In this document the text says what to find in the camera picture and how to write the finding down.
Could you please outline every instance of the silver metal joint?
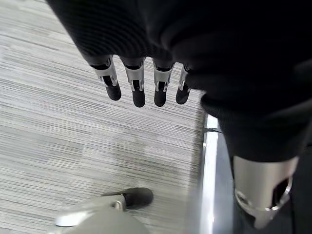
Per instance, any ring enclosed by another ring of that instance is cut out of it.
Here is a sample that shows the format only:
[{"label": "silver metal joint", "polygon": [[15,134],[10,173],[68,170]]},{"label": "silver metal joint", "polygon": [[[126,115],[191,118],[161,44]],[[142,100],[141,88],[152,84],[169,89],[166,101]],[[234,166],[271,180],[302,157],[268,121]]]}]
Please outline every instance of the silver metal joint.
[{"label": "silver metal joint", "polygon": [[105,70],[97,70],[95,68],[93,68],[93,69],[94,69],[97,77],[100,79],[100,81],[102,81],[102,83],[105,85],[105,87],[108,86],[104,80],[104,77],[107,77],[107,76],[110,77],[113,86],[116,86],[118,84],[116,70],[115,70],[115,66],[114,66],[112,56],[109,58],[109,67],[107,69],[105,69]]},{"label": "silver metal joint", "polygon": [[256,229],[264,228],[290,199],[298,160],[255,162],[234,156],[235,198],[254,217]]},{"label": "silver metal joint", "polygon": [[128,82],[130,83],[132,91],[135,91],[135,87],[133,84],[134,80],[139,81],[139,90],[143,91],[144,90],[144,64],[139,68],[139,69],[129,69],[125,67],[127,77],[128,77]]},{"label": "silver metal joint", "polygon": [[160,71],[157,70],[155,63],[154,63],[154,83],[155,83],[155,90],[158,92],[159,91],[159,82],[164,82],[165,86],[163,89],[163,92],[167,91],[168,85],[170,83],[170,77],[171,77],[171,72],[173,70],[173,66],[169,71]]},{"label": "silver metal joint", "polygon": [[187,66],[186,66],[186,64],[184,64],[183,67],[182,67],[182,70],[181,70],[180,81],[179,81],[179,89],[181,91],[183,91],[183,87],[185,85],[185,79],[186,79],[186,76],[187,76],[187,73],[188,73],[187,71],[188,71]]}]

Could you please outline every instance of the black fingertip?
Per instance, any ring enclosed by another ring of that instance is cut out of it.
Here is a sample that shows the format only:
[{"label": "black fingertip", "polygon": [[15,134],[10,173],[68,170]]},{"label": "black fingertip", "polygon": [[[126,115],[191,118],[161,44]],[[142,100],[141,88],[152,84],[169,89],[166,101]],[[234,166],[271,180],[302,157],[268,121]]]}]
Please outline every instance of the black fingertip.
[{"label": "black fingertip", "polygon": [[154,103],[156,106],[163,106],[166,103],[167,92],[163,90],[155,91],[154,95]]},{"label": "black fingertip", "polygon": [[117,84],[116,86],[107,86],[106,91],[111,100],[118,101],[121,98],[121,90],[119,84]]},{"label": "black fingertip", "polygon": [[184,85],[183,90],[181,91],[179,88],[177,89],[175,100],[178,104],[184,104],[189,98],[190,92],[188,92],[187,85]]},{"label": "black fingertip", "polygon": [[145,93],[144,90],[132,91],[133,103],[136,107],[143,107],[145,105]]}]

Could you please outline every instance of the striped carpet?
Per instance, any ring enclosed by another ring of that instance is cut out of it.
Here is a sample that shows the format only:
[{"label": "striped carpet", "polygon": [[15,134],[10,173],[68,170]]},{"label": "striped carpet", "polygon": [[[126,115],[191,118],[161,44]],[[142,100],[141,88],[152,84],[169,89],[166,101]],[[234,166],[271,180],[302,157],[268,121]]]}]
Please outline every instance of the striped carpet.
[{"label": "striped carpet", "polygon": [[42,0],[0,0],[0,234],[45,233],[62,207],[103,192],[148,187],[153,204],[131,215],[151,233],[185,233],[196,190],[203,112],[200,93],[136,108],[114,58],[122,98],[105,88]]}]

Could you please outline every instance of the black rubber tip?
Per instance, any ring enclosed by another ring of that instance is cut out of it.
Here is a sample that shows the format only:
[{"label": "black rubber tip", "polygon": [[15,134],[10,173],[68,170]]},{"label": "black rubber tip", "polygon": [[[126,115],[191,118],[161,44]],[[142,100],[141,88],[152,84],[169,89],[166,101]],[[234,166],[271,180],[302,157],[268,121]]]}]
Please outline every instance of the black rubber tip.
[{"label": "black rubber tip", "polygon": [[154,199],[153,192],[148,188],[130,188],[122,192],[128,209],[148,206]]},{"label": "black rubber tip", "polygon": [[178,104],[182,105],[187,101],[187,99],[189,98],[189,94],[190,94],[190,92],[188,92],[188,89],[189,88],[187,87],[186,84],[184,85],[182,91],[179,88],[177,89],[175,100]]},{"label": "black rubber tip", "polygon": [[135,104],[136,107],[143,107],[145,105],[144,90],[140,91],[138,89],[138,90],[132,91],[132,97],[133,97],[133,103]]},{"label": "black rubber tip", "polygon": [[111,100],[118,101],[121,98],[121,90],[119,84],[117,84],[116,86],[107,86],[106,91]]},{"label": "black rubber tip", "polygon": [[155,91],[154,95],[154,103],[156,106],[163,106],[166,103],[167,92],[163,90]]}]

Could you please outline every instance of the robotic finger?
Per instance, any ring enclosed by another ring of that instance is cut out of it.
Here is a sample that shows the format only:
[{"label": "robotic finger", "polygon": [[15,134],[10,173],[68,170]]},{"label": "robotic finger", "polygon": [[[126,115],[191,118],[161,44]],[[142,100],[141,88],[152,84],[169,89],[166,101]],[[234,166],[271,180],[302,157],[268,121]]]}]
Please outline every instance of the robotic finger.
[{"label": "robotic finger", "polygon": [[127,73],[128,82],[132,90],[133,103],[136,107],[145,105],[144,93],[144,61],[142,58],[120,57]]},{"label": "robotic finger", "polygon": [[167,88],[174,64],[172,61],[153,59],[154,62],[154,82],[155,95],[154,103],[156,106],[163,106],[166,102]]},{"label": "robotic finger", "polygon": [[111,100],[117,101],[121,98],[121,90],[117,80],[113,56],[107,56],[102,65],[91,65],[97,77],[105,85],[107,94]]},{"label": "robotic finger", "polygon": [[191,89],[185,83],[185,79],[186,79],[188,71],[189,70],[188,70],[187,65],[184,64],[181,70],[179,88],[177,89],[176,97],[175,97],[176,102],[181,105],[187,101],[187,99],[189,98],[190,91],[191,91]]}]

